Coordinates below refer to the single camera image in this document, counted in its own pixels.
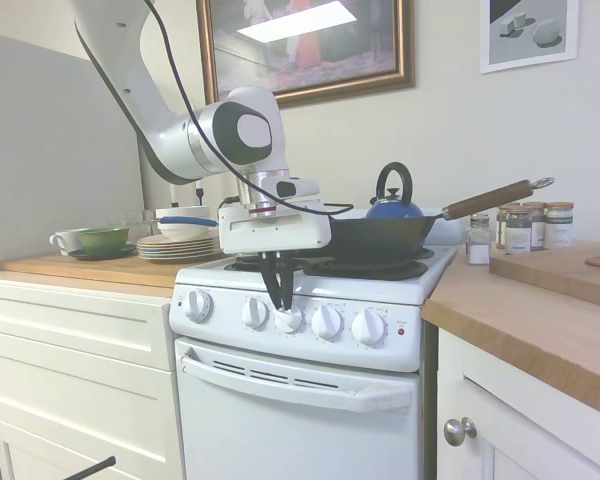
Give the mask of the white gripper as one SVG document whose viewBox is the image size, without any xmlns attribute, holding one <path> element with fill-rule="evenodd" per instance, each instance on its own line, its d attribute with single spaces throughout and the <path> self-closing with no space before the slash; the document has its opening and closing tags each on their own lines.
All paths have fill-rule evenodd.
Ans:
<svg viewBox="0 0 600 480">
<path fill-rule="evenodd" d="M 219 240 L 226 254 L 259 254 L 262 279 L 275 308 L 292 307 L 292 257 L 288 252 L 325 247 L 331 240 L 328 216 L 279 206 L 252 217 L 240 203 L 218 210 Z"/>
</svg>

